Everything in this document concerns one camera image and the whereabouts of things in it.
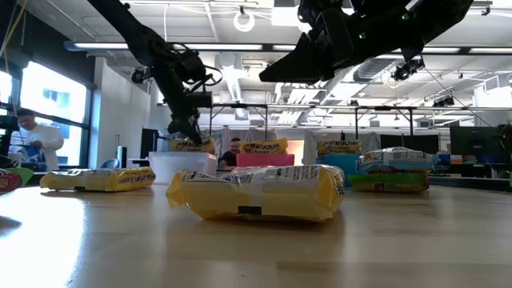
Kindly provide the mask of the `person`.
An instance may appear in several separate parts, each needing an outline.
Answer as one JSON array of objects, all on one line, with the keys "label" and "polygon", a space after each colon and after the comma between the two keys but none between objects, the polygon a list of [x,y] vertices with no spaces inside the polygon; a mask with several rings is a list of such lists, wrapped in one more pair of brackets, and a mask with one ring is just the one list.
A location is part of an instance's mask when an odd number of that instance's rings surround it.
[{"label": "person", "polygon": [[232,167],[237,165],[237,155],[240,153],[240,138],[230,140],[230,148],[218,160],[219,167]]},{"label": "person", "polygon": [[58,170],[57,151],[63,147],[64,138],[58,128],[38,124],[35,121],[34,112],[28,109],[17,111],[19,131],[12,133],[10,140],[10,152],[19,153],[22,160],[26,161],[26,146],[42,148],[46,157],[44,166],[34,165],[39,171]]}]

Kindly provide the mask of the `pink plastic bin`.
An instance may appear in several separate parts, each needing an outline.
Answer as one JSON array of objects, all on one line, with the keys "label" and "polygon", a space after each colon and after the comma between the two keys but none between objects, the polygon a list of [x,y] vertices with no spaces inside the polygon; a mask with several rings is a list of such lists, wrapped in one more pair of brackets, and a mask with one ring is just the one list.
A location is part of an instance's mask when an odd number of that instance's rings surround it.
[{"label": "pink plastic bin", "polygon": [[238,154],[237,166],[293,166],[293,154]]}]

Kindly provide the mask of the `clear white plastic bin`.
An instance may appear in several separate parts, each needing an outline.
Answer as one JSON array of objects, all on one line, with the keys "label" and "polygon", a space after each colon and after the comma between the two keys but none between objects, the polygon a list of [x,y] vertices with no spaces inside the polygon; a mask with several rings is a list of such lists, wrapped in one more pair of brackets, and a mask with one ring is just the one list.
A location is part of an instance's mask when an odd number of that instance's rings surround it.
[{"label": "clear white plastic bin", "polygon": [[182,170],[196,170],[213,175],[218,160],[206,152],[150,152],[150,168],[156,175],[154,184],[169,185],[176,173]]}]

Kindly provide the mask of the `wide black screen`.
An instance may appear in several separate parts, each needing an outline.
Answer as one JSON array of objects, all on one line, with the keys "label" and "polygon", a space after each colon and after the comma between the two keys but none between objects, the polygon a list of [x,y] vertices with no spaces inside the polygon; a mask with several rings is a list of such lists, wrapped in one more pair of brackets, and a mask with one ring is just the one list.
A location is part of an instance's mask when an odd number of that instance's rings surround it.
[{"label": "wide black screen", "polygon": [[428,154],[439,151],[439,136],[437,135],[380,135],[381,148],[405,147]]}]

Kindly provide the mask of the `yellow creamy chicken ramen packet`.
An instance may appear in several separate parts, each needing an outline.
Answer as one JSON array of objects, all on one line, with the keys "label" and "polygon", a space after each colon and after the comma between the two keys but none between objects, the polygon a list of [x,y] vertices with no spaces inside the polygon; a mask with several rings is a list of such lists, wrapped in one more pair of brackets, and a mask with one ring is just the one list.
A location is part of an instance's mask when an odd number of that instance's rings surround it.
[{"label": "yellow creamy chicken ramen packet", "polygon": [[241,154],[286,154],[286,138],[240,142]]},{"label": "yellow creamy chicken ramen packet", "polygon": [[204,220],[324,222],[344,200],[345,174],[336,166],[260,166],[227,174],[177,173],[166,190],[171,207]]},{"label": "yellow creamy chicken ramen packet", "polygon": [[150,187],[156,174],[150,167],[121,169],[73,169],[52,171],[39,182],[50,190],[121,192]]}]

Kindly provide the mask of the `blue bag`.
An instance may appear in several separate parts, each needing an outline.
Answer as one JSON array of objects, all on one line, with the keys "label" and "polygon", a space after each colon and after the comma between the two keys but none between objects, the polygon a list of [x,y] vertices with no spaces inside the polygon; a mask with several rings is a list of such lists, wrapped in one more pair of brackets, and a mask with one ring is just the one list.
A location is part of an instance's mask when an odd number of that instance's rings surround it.
[{"label": "blue bag", "polygon": [[26,161],[37,166],[44,166],[46,164],[46,157],[42,148],[26,146]]}]

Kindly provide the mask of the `black aluminium table frame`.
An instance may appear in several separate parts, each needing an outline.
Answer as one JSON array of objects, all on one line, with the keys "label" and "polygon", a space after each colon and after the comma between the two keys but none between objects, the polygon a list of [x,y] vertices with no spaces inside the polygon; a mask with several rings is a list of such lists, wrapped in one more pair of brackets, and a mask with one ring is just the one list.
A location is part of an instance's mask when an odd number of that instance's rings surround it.
[{"label": "black aluminium table frame", "polygon": [[435,186],[450,186],[475,190],[492,190],[512,193],[509,179],[504,178],[464,178],[429,176],[429,182]]}]

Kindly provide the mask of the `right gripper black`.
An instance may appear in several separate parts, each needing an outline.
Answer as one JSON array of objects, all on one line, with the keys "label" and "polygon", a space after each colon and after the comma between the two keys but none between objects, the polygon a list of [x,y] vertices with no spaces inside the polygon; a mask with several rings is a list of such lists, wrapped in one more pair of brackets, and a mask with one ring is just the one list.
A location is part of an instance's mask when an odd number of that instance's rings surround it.
[{"label": "right gripper black", "polygon": [[334,72],[354,55],[349,24],[367,15],[367,4],[354,4],[348,14],[341,4],[301,4],[298,20],[310,30],[301,34],[294,50],[260,73],[262,82],[316,83],[332,79]]}]

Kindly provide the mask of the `red green snack packet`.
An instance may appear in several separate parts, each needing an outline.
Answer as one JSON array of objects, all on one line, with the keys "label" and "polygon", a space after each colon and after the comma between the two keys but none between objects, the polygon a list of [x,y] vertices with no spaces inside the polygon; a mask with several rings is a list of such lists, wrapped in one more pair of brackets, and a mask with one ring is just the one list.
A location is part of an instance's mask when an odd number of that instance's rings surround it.
[{"label": "red green snack packet", "polygon": [[27,168],[0,169],[0,194],[9,193],[28,183],[34,172]]}]

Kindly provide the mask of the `lime chili shrimp ramen packet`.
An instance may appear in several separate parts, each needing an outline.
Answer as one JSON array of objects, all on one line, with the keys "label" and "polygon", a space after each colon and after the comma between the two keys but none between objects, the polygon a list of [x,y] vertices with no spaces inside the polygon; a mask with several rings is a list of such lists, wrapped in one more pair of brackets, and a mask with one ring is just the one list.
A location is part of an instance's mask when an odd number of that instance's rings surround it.
[{"label": "lime chili shrimp ramen packet", "polygon": [[361,154],[360,141],[349,140],[321,140],[316,145],[318,156],[328,154]]},{"label": "lime chili shrimp ramen packet", "polygon": [[430,188],[427,174],[417,172],[352,174],[349,182],[364,192],[421,193]]}]

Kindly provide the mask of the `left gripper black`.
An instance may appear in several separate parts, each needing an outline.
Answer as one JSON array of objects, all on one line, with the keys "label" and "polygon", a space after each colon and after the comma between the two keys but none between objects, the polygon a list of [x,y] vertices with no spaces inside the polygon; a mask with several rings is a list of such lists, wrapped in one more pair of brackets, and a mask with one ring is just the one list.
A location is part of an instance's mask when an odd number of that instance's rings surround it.
[{"label": "left gripper black", "polygon": [[171,122],[167,130],[172,134],[182,134],[194,143],[201,144],[202,138],[195,125],[197,120],[194,119],[197,111],[190,105],[182,80],[174,68],[154,68],[154,80],[171,111]]}]

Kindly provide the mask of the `black metal gantry frame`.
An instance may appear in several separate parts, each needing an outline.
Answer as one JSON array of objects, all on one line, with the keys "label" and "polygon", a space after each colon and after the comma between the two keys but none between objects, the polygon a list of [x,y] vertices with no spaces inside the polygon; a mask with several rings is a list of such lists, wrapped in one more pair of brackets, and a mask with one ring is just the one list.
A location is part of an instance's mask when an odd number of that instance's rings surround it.
[{"label": "black metal gantry frame", "polygon": [[374,111],[392,111],[401,112],[402,110],[407,110],[409,112],[408,116],[405,116],[405,119],[409,122],[410,136],[414,135],[414,124],[413,124],[413,111],[415,107],[412,106],[353,106],[352,110],[354,111],[355,116],[355,137],[359,139],[359,115],[358,112],[360,110],[374,110]]},{"label": "black metal gantry frame", "polygon": [[[219,107],[220,110],[214,114],[214,108]],[[234,103],[213,103],[210,106],[210,116],[209,116],[209,125],[208,125],[208,132],[209,135],[212,135],[212,128],[213,128],[213,119],[221,113],[225,108],[231,108],[231,109],[254,109],[257,112],[260,112],[260,110],[264,110],[265,114],[262,116],[264,119],[264,130],[265,130],[265,139],[268,139],[268,111],[269,106],[267,104],[257,104],[257,103],[240,103],[240,102],[234,102]]]}]

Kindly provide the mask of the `long ceiling light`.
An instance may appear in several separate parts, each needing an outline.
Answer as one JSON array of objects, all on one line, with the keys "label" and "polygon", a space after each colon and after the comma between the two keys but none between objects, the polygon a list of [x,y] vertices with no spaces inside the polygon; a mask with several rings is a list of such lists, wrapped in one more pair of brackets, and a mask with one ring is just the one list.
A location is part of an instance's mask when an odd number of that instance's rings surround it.
[{"label": "long ceiling light", "polygon": [[[184,50],[186,47],[198,51],[263,51],[262,44],[228,44],[228,43],[172,43],[173,48]],[[69,51],[93,51],[93,50],[128,50],[124,42],[64,42],[64,47]]]},{"label": "long ceiling light", "polygon": [[[295,45],[272,45],[272,49],[276,51],[292,51]],[[428,46],[423,48],[424,54],[499,54],[508,55],[512,54],[512,47],[448,47],[448,46]],[[401,53],[400,49],[392,50],[392,54]]]}]

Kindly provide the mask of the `blue less-sodium chicken ramen packet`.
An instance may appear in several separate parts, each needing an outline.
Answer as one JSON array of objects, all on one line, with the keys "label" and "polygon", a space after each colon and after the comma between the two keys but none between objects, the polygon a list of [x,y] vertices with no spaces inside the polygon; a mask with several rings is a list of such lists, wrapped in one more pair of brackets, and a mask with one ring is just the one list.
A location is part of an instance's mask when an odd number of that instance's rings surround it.
[{"label": "blue less-sodium chicken ramen packet", "polygon": [[216,144],[213,138],[205,138],[201,143],[189,139],[169,140],[169,151],[171,152],[200,152],[215,154]]},{"label": "blue less-sodium chicken ramen packet", "polygon": [[435,167],[437,157],[419,150],[391,147],[361,154],[355,164],[359,173],[373,172],[424,172]]}]

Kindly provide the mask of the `black computer monitor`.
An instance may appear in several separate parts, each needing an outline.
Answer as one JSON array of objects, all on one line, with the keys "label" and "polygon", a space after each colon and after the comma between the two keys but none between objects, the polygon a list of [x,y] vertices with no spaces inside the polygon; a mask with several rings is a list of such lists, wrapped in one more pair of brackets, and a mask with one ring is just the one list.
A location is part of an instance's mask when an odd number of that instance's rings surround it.
[{"label": "black computer monitor", "polygon": [[450,152],[456,155],[502,155],[501,134],[497,127],[452,126]]},{"label": "black computer monitor", "polygon": [[157,130],[142,129],[140,158],[148,158],[150,152],[158,150],[159,132]]}]

